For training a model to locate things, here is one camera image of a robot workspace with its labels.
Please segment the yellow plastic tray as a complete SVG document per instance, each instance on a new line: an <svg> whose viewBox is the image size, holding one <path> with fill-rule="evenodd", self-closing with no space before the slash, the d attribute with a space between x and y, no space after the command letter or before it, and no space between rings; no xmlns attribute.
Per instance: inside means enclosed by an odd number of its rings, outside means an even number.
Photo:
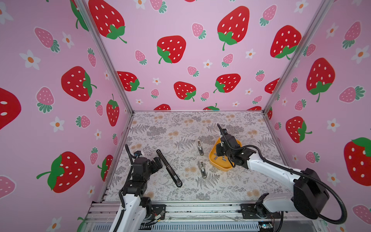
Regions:
<svg viewBox="0 0 371 232"><path fill-rule="evenodd" d="M233 166L229 163L228 161L228 158L226 156L221 156L221 157L218 157L216 155L216 146L217 144L219 144L221 141L220 141L220 138L216 141L216 143L214 144L210 154L209 154L209 161L210 161L210 164L214 167L216 167L217 169L223 171L223 172L227 172L229 170L231 170L233 168Z"/></svg>

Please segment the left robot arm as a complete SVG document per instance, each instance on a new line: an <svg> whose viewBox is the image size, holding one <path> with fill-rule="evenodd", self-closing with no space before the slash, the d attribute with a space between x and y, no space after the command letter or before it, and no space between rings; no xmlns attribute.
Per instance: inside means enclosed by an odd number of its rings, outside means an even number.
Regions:
<svg viewBox="0 0 371 232"><path fill-rule="evenodd" d="M145 197L147 183L152 174L162 169L160 158L145 158L141 151L131 154L129 146L125 150L130 161L130 170L121 190L119 190L120 206L111 232L137 232L140 227L150 227L160 221L162 214L154 214L150 197Z"/></svg>

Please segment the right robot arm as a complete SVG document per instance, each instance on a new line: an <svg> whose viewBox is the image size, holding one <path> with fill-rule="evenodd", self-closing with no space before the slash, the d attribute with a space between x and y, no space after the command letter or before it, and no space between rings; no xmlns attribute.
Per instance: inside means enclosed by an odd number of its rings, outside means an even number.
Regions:
<svg viewBox="0 0 371 232"><path fill-rule="evenodd" d="M348 213L343 200L330 186L321 181L314 170L293 169L268 160L263 157L258 147L240 146L235 137L230 134L220 135L220 143L216 145L216 154L227 157L233 167L240 166L264 174L290 190L288 197L274 197L269 193L262 195L257 201L257 208L261 213L294 211L306 218L320 218L332 224L346 222ZM331 195L339 204L341 210L339 219L331 219L321 214Z"/></svg>

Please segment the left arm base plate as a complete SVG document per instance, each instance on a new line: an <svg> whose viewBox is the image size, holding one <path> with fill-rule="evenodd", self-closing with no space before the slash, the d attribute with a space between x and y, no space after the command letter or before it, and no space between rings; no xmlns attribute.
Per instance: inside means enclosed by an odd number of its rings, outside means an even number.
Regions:
<svg viewBox="0 0 371 232"><path fill-rule="evenodd" d="M145 221L154 220L155 217L159 217L158 219L164 220L166 214L166 205L165 204L155 204L152 205L149 214L146 215Z"/></svg>

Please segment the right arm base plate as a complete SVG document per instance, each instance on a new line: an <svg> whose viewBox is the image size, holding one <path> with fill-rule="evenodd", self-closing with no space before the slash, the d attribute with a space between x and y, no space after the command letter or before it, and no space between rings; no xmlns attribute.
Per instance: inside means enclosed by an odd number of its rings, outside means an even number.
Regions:
<svg viewBox="0 0 371 232"><path fill-rule="evenodd" d="M263 207L258 207L256 204L240 204L240 210L243 219L280 219L280 213L271 213Z"/></svg>

